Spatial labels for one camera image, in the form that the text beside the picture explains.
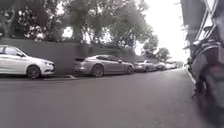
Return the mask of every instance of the motorcycle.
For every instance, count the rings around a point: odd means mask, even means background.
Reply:
[[[216,124],[224,124],[224,47],[204,39],[194,48],[188,60],[191,78],[200,91],[195,91],[200,109]]]

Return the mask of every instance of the street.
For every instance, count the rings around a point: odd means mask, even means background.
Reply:
[[[210,128],[186,69],[0,82],[1,128]]]

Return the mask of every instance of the car wheel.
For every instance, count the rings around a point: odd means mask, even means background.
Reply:
[[[148,72],[148,71],[150,71],[150,68],[149,67],[146,67],[145,70],[144,70],[144,72]]]
[[[132,74],[134,72],[134,68],[132,66],[128,66],[127,74]]]
[[[104,75],[104,68],[102,65],[100,64],[96,64],[93,66],[92,68],[92,75],[94,77],[101,77]]]
[[[40,68],[35,65],[29,66],[26,75],[30,79],[37,79],[41,76]]]

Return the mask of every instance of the foliage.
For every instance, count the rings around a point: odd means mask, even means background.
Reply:
[[[150,55],[154,54],[155,50],[157,49],[158,43],[158,37],[153,35],[145,42],[143,46],[143,54],[146,54],[147,57],[150,57]]]
[[[166,62],[170,58],[169,55],[170,55],[170,53],[167,48],[160,48],[156,54],[157,58],[161,62]]]
[[[1,8],[4,36],[36,39],[38,34],[43,34],[45,40],[52,40],[57,29],[56,6],[59,1],[14,0],[7,3],[8,8]]]
[[[64,13],[58,15],[61,3]],[[145,20],[144,0],[7,0],[0,1],[0,8],[5,37],[60,42],[63,29],[70,26],[75,42],[90,38],[91,44],[111,42],[132,49],[140,42],[149,53],[158,45]]]

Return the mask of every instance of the car window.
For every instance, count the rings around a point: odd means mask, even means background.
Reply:
[[[145,62],[144,60],[137,61],[137,63],[144,63],[144,62]]]
[[[97,59],[98,60],[110,60],[109,57],[107,57],[107,56],[98,56]]]
[[[19,54],[20,52],[19,51],[17,51],[16,49],[14,49],[14,48],[10,48],[10,47],[7,47],[6,49],[5,49],[5,54],[6,55],[17,55],[17,54]]]
[[[110,59],[111,61],[119,61],[119,60],[120,60],[119,58],[117,58],[117,57],[115,57],[115,56],[109,56],[109,59]]]

